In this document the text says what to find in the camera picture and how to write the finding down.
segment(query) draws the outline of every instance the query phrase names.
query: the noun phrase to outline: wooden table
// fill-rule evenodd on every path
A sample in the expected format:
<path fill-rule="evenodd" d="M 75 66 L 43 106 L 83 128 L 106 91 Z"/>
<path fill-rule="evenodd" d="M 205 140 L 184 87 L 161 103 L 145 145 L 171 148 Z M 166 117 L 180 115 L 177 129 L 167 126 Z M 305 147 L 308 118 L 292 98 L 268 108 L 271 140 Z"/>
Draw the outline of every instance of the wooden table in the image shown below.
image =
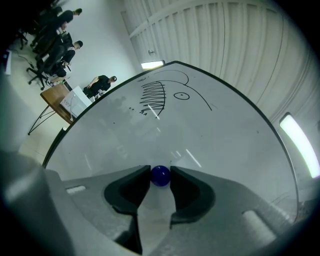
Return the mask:
<path fill-rule="evenodd" d="M 48 118 L 53 116 L 55 113 L 57 113 L 60 117 L 62 117 L 63 120 L 65 120 L 69 125 L 72 124 L 72 121 L 70 120 L 70 113 L 66 111 L 63 106 L 60 105 L 60 102 L 68 95 L 69 92 L 70 91 L 66 88 L 66 86 L 63 83 L 59 83 L 58 85 L 53 86 L 50 89 L 40 93 L 41 97 L 48 104 L 48 106 L 44 109 L 44 111 L 39 115 L 37 120 L 34 122 L 33 126 L 28 132 L 28 135 L 30 135 L 32 131 L 34 131 L 39 125 L 41 125 L 44 121 L 46 121 Z M 52 108 L 52 111 L 45 114 L 45 112 L 49 107 Z M 47 117 L 45 120 L 39 123 L 36 127 L 34 127 L 39 119 L 49 114 L 51 114 L 49 117 Z"/>

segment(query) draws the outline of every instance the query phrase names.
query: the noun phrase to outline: office chair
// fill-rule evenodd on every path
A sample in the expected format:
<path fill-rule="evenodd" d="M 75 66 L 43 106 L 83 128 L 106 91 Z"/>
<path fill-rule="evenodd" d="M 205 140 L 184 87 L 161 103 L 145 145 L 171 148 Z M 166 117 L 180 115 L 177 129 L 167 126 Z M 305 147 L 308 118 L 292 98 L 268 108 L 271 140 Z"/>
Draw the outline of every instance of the office chair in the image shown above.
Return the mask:
<path fill-rule="evenodd" d="M 26 39 L 23 31 L 22 32 L 17 31 L 15 34 L 15 39 L 20 39 L 20 42 L 21 42 L 20 50 L 24 48 L 24 44 L 26 45 L 28 43 L 28 39 Z"/>
<path fill-rule="evenodd" d="M 54 65 L 61 59 L 61 57 L 63 56 L 65 52 L 65 49 L 63 46 L 58 46 L 57 48 L 55 48 L 52 53 L 50 54 L 50 56 L 43 62 L 42 60 L 37 61 L 36 63 L 36 69 L 33 69 L 31 67 L 28 67 L 26 69 L 26 71 L 31 71 L 32 73 L 36 74 L 35 77 L 33 77 L 28 84 L 31 85 L 32 81 L 39 78 L 42 87 L 41 87 L 41 91 L 44 90 L 45 88 L 45 83 L 44 80 L 48 80 L 48 77 L 43 75 L 43 73 L 48 74 L 49 76 L 52 75 L 52 69 L 54 67 Z"/>

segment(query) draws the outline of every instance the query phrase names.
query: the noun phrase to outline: fluorescent light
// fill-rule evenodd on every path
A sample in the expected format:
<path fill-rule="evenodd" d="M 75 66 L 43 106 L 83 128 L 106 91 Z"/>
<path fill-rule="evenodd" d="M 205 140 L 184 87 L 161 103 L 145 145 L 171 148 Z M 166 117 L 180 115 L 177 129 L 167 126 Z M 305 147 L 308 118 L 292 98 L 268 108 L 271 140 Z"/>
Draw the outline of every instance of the fluorescent light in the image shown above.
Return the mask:
<path fill-rule="evenodd" d="M 153 69 L 159 66 L 162 66 L 164 64 L 164 61 L 151 61 L 151 62 L 145 62 L 141 63 L 141 66 L 144 70 Z"/>
<path fill-rule="evenodd" d="M 294 118 L 287 114 L 280 122 L 280 127 L 290 137 L 295 146 L 300 151 L 312 178 L 320 176 L 320 166 L 314 149 L 312 148 L 307 136 Z"/>
<path fill-rule="evenodd" d="M 158 116 L 157 113 L 152 109 L 152 107 L 150 107 L 150 105 L 148 105 L 148 107 L 151 109 L 151 111 L 152 111 L 152 113 L 155 115 L 155 117 L 160 120 L 159 116 Z"/>
<path fill-rule="evenodd" d="M 189 152 L 188 149 L 185 149 L 186 152 L 190 155 L 190 157 L 193 159 L 193 161 L 195 161 L 195 163 L 201 168 L 200 163 L 197 161 L 197 159 L 195 159 L 195 157 Z"/>

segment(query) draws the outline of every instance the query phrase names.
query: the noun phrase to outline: man in black shirt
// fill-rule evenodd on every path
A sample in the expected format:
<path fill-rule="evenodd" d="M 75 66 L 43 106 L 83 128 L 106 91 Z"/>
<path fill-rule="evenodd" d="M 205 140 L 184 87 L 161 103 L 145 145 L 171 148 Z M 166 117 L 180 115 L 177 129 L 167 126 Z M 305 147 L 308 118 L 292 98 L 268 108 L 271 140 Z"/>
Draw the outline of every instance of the man in black shirt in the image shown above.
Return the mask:
<path fill-rule="evenodd" d="M 110 88 L 111 83 L 115 81 L 117 81 L 115 76 L 112 76 L 111 78 L 105 75 L 97 76 L 83 89 L 83 93 L 90 99 L 91 97 L 95 97 L 99 90 L 107 91 Z"/>
<path fill-rule="evenodd" d="M 62 13 L 62 8 L 60 6 L 57 6 L 55 8 L 49 9 L 46 13 L 41 15 L 37 21 L 39 26 L 38 32 L 46 25 L 53 22 L 58 17 L 59 13 Z"/>
<path fill-rule="evenodd" d="M 62 28 L 64 30 L 69 22 L 74 19 L 74 16 L 78 16 L 82 13 L 82 9 L 66 10 L 57 18 L 55 18 L 50 24 L 45 26 L 40 33 L 35 37 L 35 39 L 30 44 L 31 47 L 34 47 L 40 40 L 49 41 L 51 38 L 56 36 L 56 30 Z"/>
<path fill-rule="evenodd" d="M 66 54 L 61 58 L 61 60 L 55 65 L 52 73 L 56 74 L 57 77 L 52 79 L 51 81 L 48 81 L 48 85 L 49 86 L 54 86 L 55 82 L 60 82 L 63 79 L 66 78 L 66 71 L 65 68 L 70 64 L 72 58 L 75 56 L 76 54 L 76 50 L 80 49 L 84 44 L 82 43 L 82 41 L 76 41 L 72 47 L 70 47 L 68 49 L 68 51 L 66 52 Z"/>

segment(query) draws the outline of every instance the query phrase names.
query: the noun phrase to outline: black marker lines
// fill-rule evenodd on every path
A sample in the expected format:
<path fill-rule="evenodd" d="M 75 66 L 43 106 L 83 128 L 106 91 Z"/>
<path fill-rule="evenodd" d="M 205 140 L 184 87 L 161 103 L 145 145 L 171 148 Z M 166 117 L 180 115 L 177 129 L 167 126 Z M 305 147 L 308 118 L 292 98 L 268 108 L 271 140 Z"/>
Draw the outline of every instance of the black marker lines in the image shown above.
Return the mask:
<path fill-rule="evenodd" d="M 176 71 L 176 72 L 180 72 L 180 73 L 184 74 L 184 75 L 186 76 L 186 78 L 187 78 L 186 83 L 178 82 L 178 81 L 172 81 L 172 80 L 158 80 L 158 82 L 174 82 L 174 83 L 178 83 L 178 84 L 184 85 L 184 86 L 190 88 L 191 90 L 194 90 L 194 91 L 204 100 L 204 102 L 207 104 L 207 106 L 209 107 L 209 109 L 212 111 L 212 108 L 210 107 L 210 105 L 208 104 L 208 102 L 205 100 L 205 98 L 202 97 L 202 95 L 201 95 L 199 92 L 197 92 L 195 89 L 193 89 L 192 87 L 190 87 L 190 86 L 187 85 L 187 83 L 189 83 L 189 77 L 188 77 L 188 75 L 187 75 L 186 73 L 184 73 L 184 72 L 182 72 L 182 71 L 180 71 L 180 70 L 163 70 L 163 71 L 159 71 L 159 72 L 157 72 L 157 73 L 154 73 L 154 75 L 155 75 L 155 74 L 158 74 L 158 73 L 160 73 L 160 72 L 165 72 L 165 71 Z"/>
<path fill-rule="evenodd" d="M 176 71 L 176 72 L 180 72 L 180 73 L 184 74 L 184 75 L 186 76 L 186 79 L 187 79 L 187 81 L 186 81 L 186 83 L 184 83 L 184 85 L 186 85 L 187 83 L 189 83 L 189 76 L 187 76 L 186 73 L 184 73 L 184 72 L 182 72 L 182 71 L 180 71 L 180 70 L 173 70 L 173 69 L 162 70 L 162 71 L 159 71 L 159 72 L 157 72 L 157 73 L 154 73 L 154 75 L 155 75 L 155 74 L 158 74 L 158 73 L 161 73 L 161 72 L 166 72 L 166 71 Z"/>
<path fill-rule="evenodd" d="M 149 82 L 141 86 L 143 94 L 140 103 L 146 107 L 140 111 L 140 114 L 147 115 L 146 111 L 153 111 L 158 116 L 165 109 L 166 91 L 164 84 L 160 81 Z"/>
<path fill-rule="evenodd" d="M 185 92 L 177 92 L 173 95 L 175 98 L 179 99 L 179 100 L 183 100 L 183 101 L 186 101 L 186 100 L 189 100 L 190 99 L 190 96 L 189 94 L 185 93 Z"/>
<path fill-rule="evenodd" d="M 193 89 L 192 87 L 190 87 L 190 86 L 188 86 L 188 85 L 186 85 L 186 84 L 184 84 L 184 83 L 182 83 L 182 82 L 177 82 L 177 81 L 172 81 L 172 80 L 158 80 L 158 81 L 159 81 L 159 82 L 174 82 L 174 83 L 179 83 L 179 84 L 182 84 L 182 85 L 190 88 L 191 90 L 194 90 L 197 94 L 199 94 L 199 96 L 204 100 L 204 102 L 208 105 L 209 109 L 212 111 L 212 108 L 210 107 L 210 105 L 208 104 L 208 102 L 205 100 L 205 98 L 202 97 L 202 95 L 201 95 L 199 92 L 197 92 L 195 89 Z"/>

